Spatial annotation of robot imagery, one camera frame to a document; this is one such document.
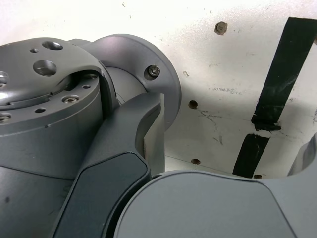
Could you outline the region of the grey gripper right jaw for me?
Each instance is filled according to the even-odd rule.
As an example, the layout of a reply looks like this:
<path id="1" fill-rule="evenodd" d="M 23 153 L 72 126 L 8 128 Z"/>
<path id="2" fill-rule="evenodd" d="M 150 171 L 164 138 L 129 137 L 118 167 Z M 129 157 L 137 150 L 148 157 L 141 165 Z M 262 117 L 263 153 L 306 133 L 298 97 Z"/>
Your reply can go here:
<path id="1" fill-rule="evenodd" d="M 167 172 L 141 188 L 116 225 L 118 238 L 314 238 L 317 139 L 298 155 L 310 164 L 276 179 Z"/>

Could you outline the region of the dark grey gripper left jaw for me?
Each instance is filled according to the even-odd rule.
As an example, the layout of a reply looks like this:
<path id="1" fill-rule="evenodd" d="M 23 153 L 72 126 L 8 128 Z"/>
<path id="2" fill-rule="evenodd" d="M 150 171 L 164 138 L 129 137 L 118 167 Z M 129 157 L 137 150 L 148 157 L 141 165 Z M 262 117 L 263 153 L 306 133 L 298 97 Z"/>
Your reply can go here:
<path id="1" fill-rule="evenodd" d="M 113 237 L 125 205 L 152 179 L 144 137 L 161 106 L 162 94 L 143 93 L 104 121 L 68 193 L 53 237 Z"/>

